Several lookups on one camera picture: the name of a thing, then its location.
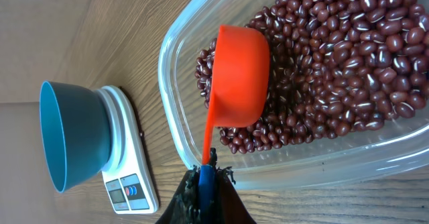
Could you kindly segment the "orange measuring scoop blue handle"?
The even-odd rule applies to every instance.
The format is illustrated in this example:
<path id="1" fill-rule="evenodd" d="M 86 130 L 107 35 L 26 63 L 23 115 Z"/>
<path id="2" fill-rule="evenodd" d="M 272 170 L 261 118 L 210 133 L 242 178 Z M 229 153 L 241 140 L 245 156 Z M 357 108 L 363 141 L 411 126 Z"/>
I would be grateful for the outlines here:
<path id="1" fill-rule="evenodd" d="M 213 129 L 247 127 L 259 119 L 269 82 L 269 57 L 269 44 L 261 32 L 248 27 L 220 26 L 198 182 L 203 223 L 210 223 L 209 206 L 215 196 L 215 170 L 209 165 Z"/>

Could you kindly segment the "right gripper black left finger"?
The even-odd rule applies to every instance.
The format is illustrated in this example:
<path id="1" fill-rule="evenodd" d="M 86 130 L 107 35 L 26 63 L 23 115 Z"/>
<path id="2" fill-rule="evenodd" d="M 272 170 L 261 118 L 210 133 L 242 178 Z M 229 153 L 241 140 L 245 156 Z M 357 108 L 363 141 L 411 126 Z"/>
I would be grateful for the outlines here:
<path id="1" fill-rule="evenodd" d="M 178 185 L 172 200 L 156 224 L 200 223 L 198 207 L 198 181 L 200 169 L 196 166 L 188 170 Z"/>

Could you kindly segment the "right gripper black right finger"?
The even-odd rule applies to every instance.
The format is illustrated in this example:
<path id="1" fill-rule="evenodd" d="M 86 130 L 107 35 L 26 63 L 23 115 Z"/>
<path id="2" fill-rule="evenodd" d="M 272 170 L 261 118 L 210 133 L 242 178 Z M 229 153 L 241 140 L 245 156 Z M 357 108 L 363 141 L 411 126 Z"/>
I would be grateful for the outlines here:
<path id="1" fill-rule="evenodd" d="M 218 168 L 216 176 L 216 216 L 224 224 L 256 224 L 237 191 L 232 168 Z"/>

